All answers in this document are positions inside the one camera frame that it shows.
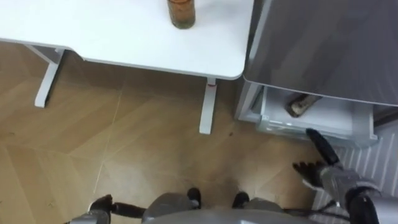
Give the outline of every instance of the wooden floor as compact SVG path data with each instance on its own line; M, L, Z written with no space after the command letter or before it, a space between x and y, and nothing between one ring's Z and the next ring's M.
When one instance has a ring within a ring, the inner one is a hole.
M62 223L105 194L146 207L191 186L205 207L229 207L239 190L310 206L313 195L291 163L317 153L235 121L234 82L219 84L208 136L198 133L204 78L83 62L67 52L39 109L45 69L23 46L0 43L1 224ZM132 222L113 217L113 224Z

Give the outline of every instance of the table foot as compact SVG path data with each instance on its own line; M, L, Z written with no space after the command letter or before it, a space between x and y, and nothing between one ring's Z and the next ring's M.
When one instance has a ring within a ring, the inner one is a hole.
M26 45L26 47L31 49L31 51L33 51L35 54L37 54L49 63L49 66L47 67L47 71L45 72L42 84L40 85L39 91L37 92L35 99L36 107L45 108L45 104L49 99L51 86L53 84L55 75L57 74L57 70L65 50L33 45Z
M217 84L215 78L207 78L205 98L200 116L199 133L210 134L213 122L213 112L216 101Z

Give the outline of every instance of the object in drawer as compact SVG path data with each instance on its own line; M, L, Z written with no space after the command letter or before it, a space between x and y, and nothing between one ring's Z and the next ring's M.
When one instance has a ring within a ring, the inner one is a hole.
M322 96L303 93L288 103L285 109L293 118L299 118L309 107L320 99L322 99Z
M194 0L167 0L172 23L179 29L189 29L195 23Z

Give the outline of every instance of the open freezer drawer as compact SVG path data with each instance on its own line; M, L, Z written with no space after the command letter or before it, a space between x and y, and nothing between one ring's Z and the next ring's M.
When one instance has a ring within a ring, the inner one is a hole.
M305 130L321 132L332 144L370 146L377 142L373 133L373 105L324 97L301 117L285 110L294 92L264 87L257 130L307 139Z

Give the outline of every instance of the jar with brown liquid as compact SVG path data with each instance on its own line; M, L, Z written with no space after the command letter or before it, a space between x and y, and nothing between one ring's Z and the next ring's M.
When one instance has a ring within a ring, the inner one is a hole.
M179 29L189 29L195 23L194 0L167 0L172 23Z

